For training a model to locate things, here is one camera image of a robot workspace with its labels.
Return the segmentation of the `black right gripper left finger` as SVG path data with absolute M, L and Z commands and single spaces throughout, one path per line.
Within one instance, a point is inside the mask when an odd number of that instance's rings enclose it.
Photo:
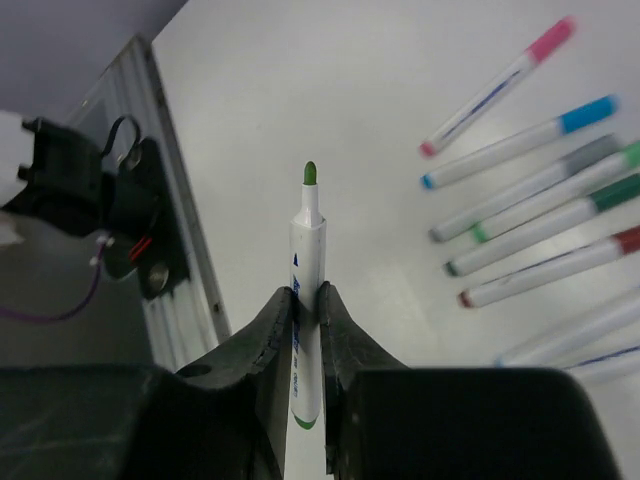
M 293 294 L 279 288 L 177 372 L 150 365 L 5 369 L 5 479 L 280 479 Z

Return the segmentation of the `purple capped marker pen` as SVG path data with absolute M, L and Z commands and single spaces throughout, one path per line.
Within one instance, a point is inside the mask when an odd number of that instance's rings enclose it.
M 639 372 L 639 346 L 625 348 L 566 368 L 576 379 L 587 384 L 603 383 Z

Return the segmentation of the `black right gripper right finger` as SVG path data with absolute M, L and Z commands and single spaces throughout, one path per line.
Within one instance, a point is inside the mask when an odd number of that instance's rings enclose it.
M 318 293 L 327 472 L 337 479 L 617 479 L 584 389 L 550 368 L 404 365 Z

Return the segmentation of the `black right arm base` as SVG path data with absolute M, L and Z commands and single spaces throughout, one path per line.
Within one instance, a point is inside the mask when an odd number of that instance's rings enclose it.
M 42 117 L 21 128 L 34 137 L 33 160 L 19 166 L 26 186 L 4 211 L 78 238 L 113 234 L 124 244 L 108 261 L 132 267 L 148 300 L 189 279 L 159 144 L 133 116 L 120 116 L 104 145 Z

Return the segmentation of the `light blue capped marker pen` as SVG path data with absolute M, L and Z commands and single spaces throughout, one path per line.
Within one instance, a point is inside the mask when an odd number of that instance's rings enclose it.
M 539 366 L 590 344 L 639 320 L 639 289 L 564 320 L 542 334 L 501 354 L 499 367 Z

